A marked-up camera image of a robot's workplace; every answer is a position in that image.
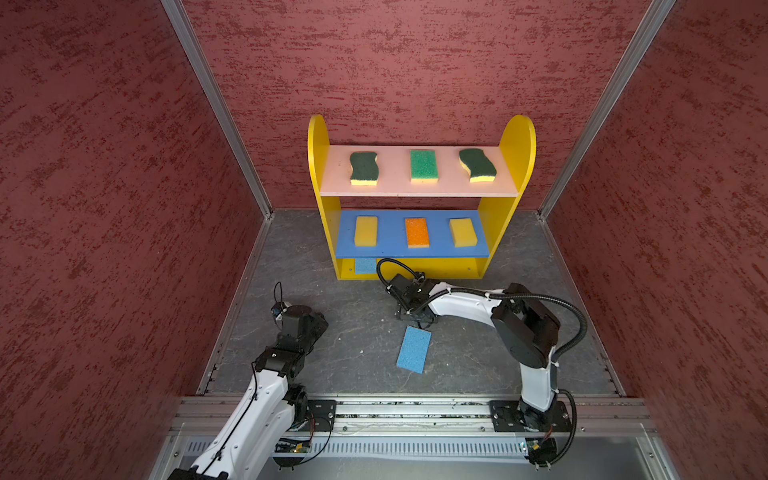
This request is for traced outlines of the orange sponge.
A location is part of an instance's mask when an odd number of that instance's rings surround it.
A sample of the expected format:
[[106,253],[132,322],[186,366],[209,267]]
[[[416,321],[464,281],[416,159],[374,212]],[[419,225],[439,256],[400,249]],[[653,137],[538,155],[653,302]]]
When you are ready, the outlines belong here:
[[409,249],[430,247],[427,220],[423,217],[405,219],[406,242]]

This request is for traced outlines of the yellow sponge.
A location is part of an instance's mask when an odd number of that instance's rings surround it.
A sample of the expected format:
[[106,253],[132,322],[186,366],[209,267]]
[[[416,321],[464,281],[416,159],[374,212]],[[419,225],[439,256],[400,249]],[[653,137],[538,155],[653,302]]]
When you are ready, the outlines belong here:
[[455,248],[471,248],[478,244],[478,237],[471,218],[451,219],[449,226]]
[[357,216],[355,220],[354,245],[358,248],[373,248],[378,243],[378,218]]

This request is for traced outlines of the bright green rectangular sponge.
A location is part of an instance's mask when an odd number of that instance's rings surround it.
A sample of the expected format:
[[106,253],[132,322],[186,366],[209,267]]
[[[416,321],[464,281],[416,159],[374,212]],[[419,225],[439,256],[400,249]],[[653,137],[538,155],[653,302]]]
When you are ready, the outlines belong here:
[[436,183],[439,179],[436,152],[434,150],[411,150],[410,172],[413,184]]

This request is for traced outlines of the dark green wavy sponge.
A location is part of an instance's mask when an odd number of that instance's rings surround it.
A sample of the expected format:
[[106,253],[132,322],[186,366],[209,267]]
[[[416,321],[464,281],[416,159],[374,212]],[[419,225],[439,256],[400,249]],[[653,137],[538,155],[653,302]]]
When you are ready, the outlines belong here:
[[494,164],[479,148],[468,148],[459,151],[459,161],[469,176],[471,183],[493,182],[497,176]]
[[379,180],[378,154],[372,151],[353,152],[349,162],[352,168],[350,184],[376,186]]

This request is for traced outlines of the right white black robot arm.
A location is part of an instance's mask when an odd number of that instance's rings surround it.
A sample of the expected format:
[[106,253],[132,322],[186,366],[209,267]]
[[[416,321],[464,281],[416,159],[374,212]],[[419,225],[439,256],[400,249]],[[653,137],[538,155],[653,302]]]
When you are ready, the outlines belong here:
[[520,284],[505,290],[474,290],[421,276],[397,274],[384,282],[400,311],[418,322],[449,316],[492,327],[506,351],[520,365],[521,393],[514,421],[520,428],[546,432],[552,428],[557,397],[553,359],[560,321]]

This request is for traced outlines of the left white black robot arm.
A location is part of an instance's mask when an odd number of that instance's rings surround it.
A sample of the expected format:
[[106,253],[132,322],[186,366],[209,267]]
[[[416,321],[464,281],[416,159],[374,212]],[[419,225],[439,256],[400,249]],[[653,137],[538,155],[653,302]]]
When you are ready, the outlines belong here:
[[325,317],[305,305],[282,308],[275,343],[251,363],[245,394],[212,444],[171,479],[255,479],[292,426],[308,418],[305,388],[295,382],[317,340]]

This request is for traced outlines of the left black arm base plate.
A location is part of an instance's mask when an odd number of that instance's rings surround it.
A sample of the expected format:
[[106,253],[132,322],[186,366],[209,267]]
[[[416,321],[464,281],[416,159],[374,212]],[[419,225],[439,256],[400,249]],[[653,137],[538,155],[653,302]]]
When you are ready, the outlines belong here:
[[294,421],[289,432],[331,432],[338,402],[336,400],[300,400],[294,406]]

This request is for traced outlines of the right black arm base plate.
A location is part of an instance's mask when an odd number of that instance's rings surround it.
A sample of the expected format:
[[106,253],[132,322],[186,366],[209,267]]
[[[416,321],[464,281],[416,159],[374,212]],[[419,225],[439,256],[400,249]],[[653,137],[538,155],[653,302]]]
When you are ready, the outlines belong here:
[[565,433],[572,427],[565,403],[557,400],[546,411],[518,400],[493,400],[489,408],[495,432]]

